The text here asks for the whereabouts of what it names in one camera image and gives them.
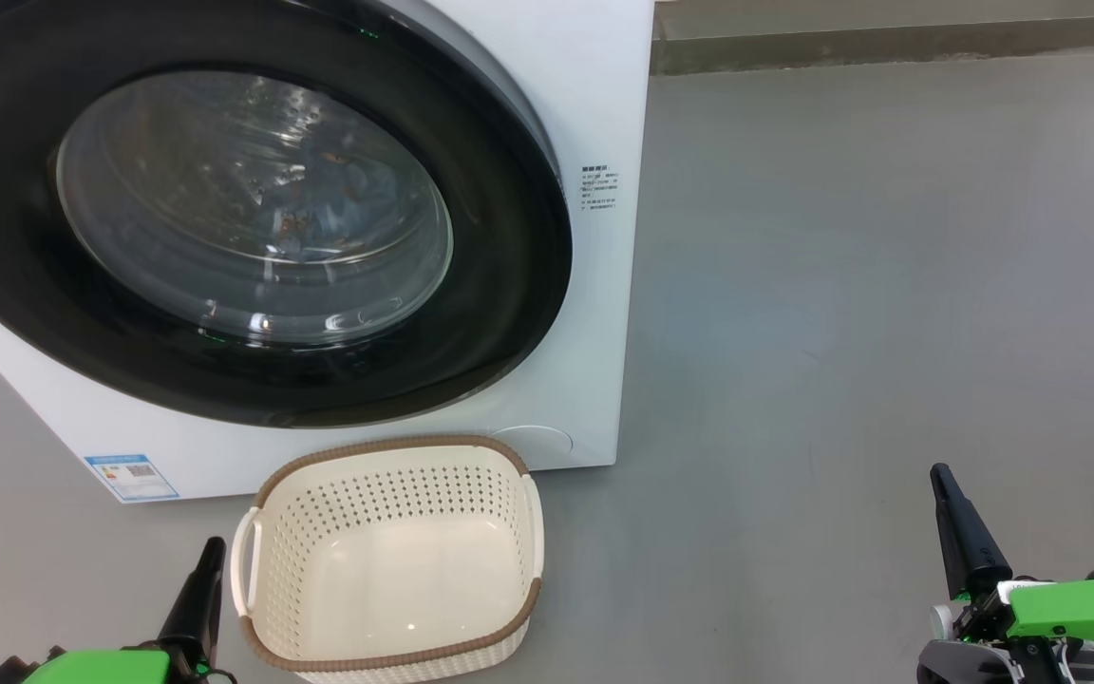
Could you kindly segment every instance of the round glass door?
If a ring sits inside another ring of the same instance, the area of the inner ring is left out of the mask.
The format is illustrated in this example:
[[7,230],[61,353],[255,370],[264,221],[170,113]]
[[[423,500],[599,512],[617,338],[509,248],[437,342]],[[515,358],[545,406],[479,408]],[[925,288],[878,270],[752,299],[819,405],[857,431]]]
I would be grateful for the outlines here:
[[108,273],[207,336],[382,333],[450,267],[450,216],[412,152],[347,105],[259,76],[109,92],[61,142],[57,190]]

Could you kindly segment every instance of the laundry basket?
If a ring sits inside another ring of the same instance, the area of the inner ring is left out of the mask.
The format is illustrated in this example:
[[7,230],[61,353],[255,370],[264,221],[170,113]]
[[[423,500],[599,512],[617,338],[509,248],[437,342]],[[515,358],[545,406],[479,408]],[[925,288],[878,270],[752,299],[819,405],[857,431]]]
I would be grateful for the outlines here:
[[231,593],[244,639],[269,665],[322,683],[403,684],[509,658],[543,567],[538,490],[513,450],[415,437],[274,473],[234,533]]

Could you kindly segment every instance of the basket handle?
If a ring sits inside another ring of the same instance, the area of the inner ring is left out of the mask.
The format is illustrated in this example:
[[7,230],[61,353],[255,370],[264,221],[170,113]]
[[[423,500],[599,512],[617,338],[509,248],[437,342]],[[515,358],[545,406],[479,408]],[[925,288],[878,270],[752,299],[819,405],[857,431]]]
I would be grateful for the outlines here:
[[522,475],[522,484],[526,486],[526,502],[529,503],[529,520],[535,529],[535,577],[544,576],[544,505],[538,499],[538,485],[534,478]]
[[[243,520],[240,520],[238,529],[234,532],[234,541],[231,542],[231,598],[234,599],[234,611],[240,617],[252,615],[252,608],[256,605],[256,570],[260,559],[260,523],[256,522],[256,514],[260,509],[252,507]],[[248,532],[256,530],[256,541],[252,544],[252,573],[248,577],[247,593],[244,596],[243,589],[243,549],[247,546]]]

